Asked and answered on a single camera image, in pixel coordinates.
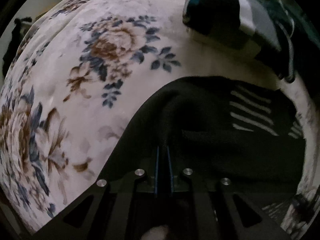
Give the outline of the white gloved left hand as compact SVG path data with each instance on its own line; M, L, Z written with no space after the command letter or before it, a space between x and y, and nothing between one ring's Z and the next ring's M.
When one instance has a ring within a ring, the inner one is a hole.
M167 239L167 234L168 228L166 226L158 226L144 233L141 240L165 240Z

